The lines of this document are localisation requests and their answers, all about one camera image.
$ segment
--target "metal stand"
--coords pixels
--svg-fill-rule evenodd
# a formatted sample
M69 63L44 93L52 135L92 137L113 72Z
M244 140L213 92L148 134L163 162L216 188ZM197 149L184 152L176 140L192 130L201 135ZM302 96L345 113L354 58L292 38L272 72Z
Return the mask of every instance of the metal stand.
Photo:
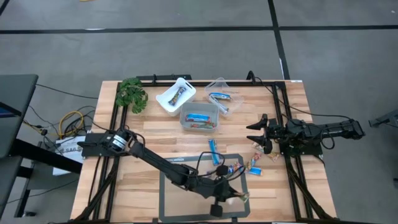
M369 125L372 128L377 128L380 124L385 123L391 123L394 126L398 126L398 110L391 111L379 118L369 120Z

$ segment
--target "blue wrapper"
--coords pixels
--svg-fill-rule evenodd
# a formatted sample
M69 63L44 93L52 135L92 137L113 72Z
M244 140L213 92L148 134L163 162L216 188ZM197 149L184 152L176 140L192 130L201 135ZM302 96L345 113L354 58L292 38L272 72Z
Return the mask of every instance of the blue wrapper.
M210 151L211 152L218 152L217 151L216 140L209 139L209 146L210 146ZM213 159L213 165L214 166L218 166L220 164L220 157L218 156L218 154L211 153L211 158Z
M210 117L203 114L188 114L185 117L185 121L193 121L193 122L210 122Z
M262 175L262 169L258 167L252 167L248 174L254 174L254 175Z
M210 93L210 95L214 96L219 100L230 100L231 96L225 93Z

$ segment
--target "floor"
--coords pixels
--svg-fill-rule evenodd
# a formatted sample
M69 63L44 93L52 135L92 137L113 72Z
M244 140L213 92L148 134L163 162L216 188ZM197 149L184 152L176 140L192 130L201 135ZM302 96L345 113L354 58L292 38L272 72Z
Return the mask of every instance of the floor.
M334 150L324 150L338 216L350 221L396 223L398 189L394 188L392 178L398 177L398 132L390 126L370 128L368 120L397 109L398 29L376 29L398 24L397 1L274 1L281 27L279 40L275 39L273 30L26 32L269 27L273 23L266 0L0 0L2 3L7 6L0 15L0 73L35 73L39 75L39 83L76 94L97 96L103 80L154 73L191 74L194 79L242 79L253 70L265 80L289 77L303 80L313 113L350 116L360 121L367 134L360 141L336 139ZM322 29L354 26L357 30L282 28L292 26L322 26ZM2 30L25 32L7 34ZM280 42L285 57L280 54ZM279 57L283 66L289 68L284 69L283 74ZM95 106L96 101L38 87L30 105L41 117L57 122L67 111L84 105ZM25 118L30 123L40 124L30 109ZM338 120L313 119L315 123ZM25 127L21 128L19 138L33 144L41 140L38 134ZM23 184L23 179L17 179L10 200L20 196ZM0 223L65 222L75 190L76 184L72 184L30 198L27 210L37 212L36 217L14 219L16 203L10 203Z

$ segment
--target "yellow cable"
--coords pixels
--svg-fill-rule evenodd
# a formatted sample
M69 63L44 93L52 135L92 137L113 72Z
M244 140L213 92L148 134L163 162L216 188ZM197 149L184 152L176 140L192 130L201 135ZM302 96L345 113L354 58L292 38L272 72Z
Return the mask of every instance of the yellow cable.
M61 118L60 123L59 123L59 125L58 125L58 130L59 130L59 137L60 137L60 139L62 139L63 136L68 135L68 134L71 134L71 133L73 133L73 132L76 131L76 130L72 130L72 131L68 131L67 133L62 133L62 123L63 123L63 120L66 119L66 117L68 117L69 115L75 114L75 113L78 114L78 115L80 115L80 123L79 123L79 125L77 126L76 129L81 128L81 126L83 125L84 116L83 116L83 114L82 114L81 112L79 112L79 111L71 111L71 112L65 114L65 116Z

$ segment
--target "small candy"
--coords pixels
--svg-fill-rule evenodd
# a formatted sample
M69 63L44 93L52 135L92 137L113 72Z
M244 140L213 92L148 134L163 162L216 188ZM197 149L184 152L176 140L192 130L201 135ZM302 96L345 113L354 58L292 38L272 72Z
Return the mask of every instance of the small candy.
M239 162L235 162L233 165L228 166L228 174L233 174L235 171L237 171L239 168L240 170L243 170L243 166Z
M214 98L219 100L231 100L231 96L224 93L210 93L209 95L214 96Z
M209 146L211 152L218 152L217 151L217 142L214 139L209 139ZM211 158L213 159L213 165L218 166L220 164L220 157L218 154L211 153Z
M255 165L256 161L259 160L260 158L261 158L261 153L255 152L251 160L246 164L246 169L250 170Z
M209 95L208 100L210 101L210 103L214 103L215 105L217 105L223 115L226 115L228 113L229 108L220 103L213 95Z
M257 150L260 151L260 152L264 152L262 146L260 146L260 145L259 145L258 143L256 143L256 142L253 143L253 145L252 145L251 147L257 149Z
M205 128L205 129L213 129L215 128L214 123L206 123L206 124L191 124L191 128Z
M187 90L185 87L180 87L177 92L175 93L175 95L173 96L173 98L169 101L170 105L175 106L177 100L180 98L181 94Z
M268 157L270 157L270 159L275 162L276 160L278 160L280 154L278 152L272 152L270 154L267 154Z
M210 122L210 117L203 114L188 114L185 117L185 121L193 121L193 122Z
M235 192L234 195L238 196L243 201L243 203L246 203L247 200L249 200L249 197L250 197L250 193L249 192L246 192L246 193Z
M216 172L214 172L214 173L212 173L212 172L214 172L213 170L211 170L211 171L207 171L206 172L206 174L208 175L207 177L208 178L211 178L211 179L213 179L213 178L215 178L217 175L216 175Z
M252 167L252 168L249 170L248 174L254 174L254 175L262 176L262 169L261 169L261 168L258 168L258 167Z

